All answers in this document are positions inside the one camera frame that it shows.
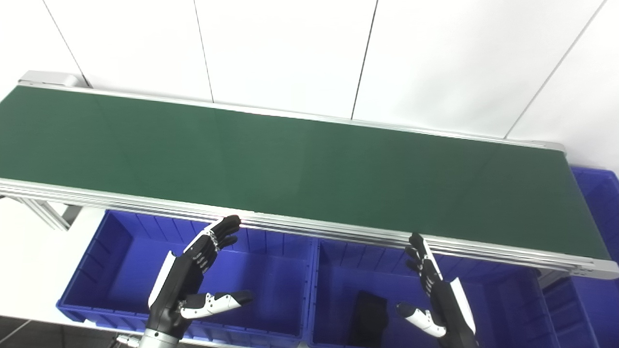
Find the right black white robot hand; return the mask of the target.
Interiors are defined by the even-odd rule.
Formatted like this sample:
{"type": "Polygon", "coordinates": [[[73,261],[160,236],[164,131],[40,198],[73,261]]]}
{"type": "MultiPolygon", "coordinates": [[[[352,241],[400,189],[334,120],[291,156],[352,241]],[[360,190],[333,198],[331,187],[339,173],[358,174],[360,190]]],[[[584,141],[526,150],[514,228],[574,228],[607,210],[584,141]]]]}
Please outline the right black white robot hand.
{"type": "Polygon", "coordinates": [[[447,282],[426,240],[412,233],[405,247],[407,266],[418,273],[432,308],[424,310],[407,302],[396,304],[400,317],[435,338],[442,348],[477,348],[477,328],[460,279],[447,282]]]}

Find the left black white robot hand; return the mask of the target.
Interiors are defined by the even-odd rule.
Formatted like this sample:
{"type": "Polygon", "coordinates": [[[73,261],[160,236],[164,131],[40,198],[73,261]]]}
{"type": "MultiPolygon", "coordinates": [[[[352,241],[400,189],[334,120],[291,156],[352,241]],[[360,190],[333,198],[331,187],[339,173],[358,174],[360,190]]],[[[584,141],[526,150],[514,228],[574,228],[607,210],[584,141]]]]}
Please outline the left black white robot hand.
{"type": "Polygon", "coordinates": [[[237,242],[241,218],[223,217],[202,229],[181,255],[164,258],[148,298],[149,315],[142,341],[176,344],[194,319],[210,317],[249,304],[252,291],[199,293],[205,273],[219,253],[237,242]]]}

